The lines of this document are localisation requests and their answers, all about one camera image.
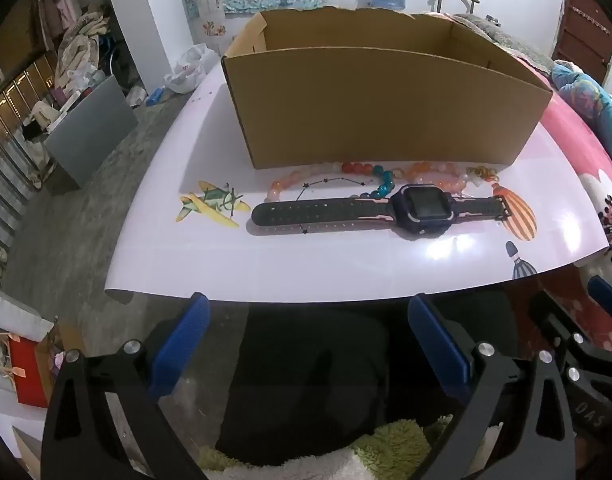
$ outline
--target striped hot air balloon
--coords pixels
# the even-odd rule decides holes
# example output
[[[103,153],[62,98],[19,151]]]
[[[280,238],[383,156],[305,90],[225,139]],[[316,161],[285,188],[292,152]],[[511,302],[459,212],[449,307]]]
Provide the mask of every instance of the striped hot air balloon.
[[[537,221],[530,206],[518,194],[499,186],[496,182],[491,182],[491,184],[493,195],[503,196],[512,213],[509,218],[504,220],[504,227],[519,240],[525,242],[532,240],[537,234]]]

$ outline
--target white plastic bag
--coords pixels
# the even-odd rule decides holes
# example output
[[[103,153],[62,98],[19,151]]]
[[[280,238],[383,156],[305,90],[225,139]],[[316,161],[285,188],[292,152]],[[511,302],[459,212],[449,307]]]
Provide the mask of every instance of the white plastic bag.
[[[70,81],[64,88],[65,96],[70,97],[77,90],[83,92],[91,85],[92,74],[95,72],[97,72],[97,67],[92,63],[82,63],[76,70],[68,70]]]
[[[187,94],[195,90],[219,62],[219,56],[205,43],[193,45],[179,58],[173,73],[164,78],[166,86],[178,94]]]

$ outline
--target cardboard box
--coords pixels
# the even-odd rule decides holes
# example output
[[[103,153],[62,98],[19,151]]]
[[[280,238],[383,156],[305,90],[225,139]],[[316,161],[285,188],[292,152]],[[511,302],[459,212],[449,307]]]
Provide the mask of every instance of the cardboard box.
[[[510,164],[552,92],[450,20],[270,10],[222,58],[254,167],[357,160]]]
[[[86,346],[81,332],[73,326],[61,322],[55,323],[52,330],[37,343],[34,349],[41,386],[43,386],[48,403],[50,403],[52,388],[58,375],[58,369],[53,364],[54,356],[61,351],[67,352],[73,349],[81,350],[86,354]]]

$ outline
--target watch strap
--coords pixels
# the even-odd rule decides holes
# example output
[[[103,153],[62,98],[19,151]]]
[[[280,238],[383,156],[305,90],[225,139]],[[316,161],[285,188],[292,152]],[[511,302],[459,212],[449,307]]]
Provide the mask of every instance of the watch strap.
[[[486,198],[452,197],[457,221],[494,219],[506,220],[512,215],[506,199],[501,195]]]
[[[253,209],[252,221],[261,227],[321,222],[395,222],[387,198],[324,198],[264,202]]]

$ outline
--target orange bead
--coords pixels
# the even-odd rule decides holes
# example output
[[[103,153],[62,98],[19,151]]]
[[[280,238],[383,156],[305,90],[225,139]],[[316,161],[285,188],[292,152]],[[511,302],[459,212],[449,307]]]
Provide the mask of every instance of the orange bead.
[[[415,170],[414,164],[406,170],[406,180],[410,180],[412,182],[414,179],[416,179],[417,175],[419,175],[419,173],[417,173]]]

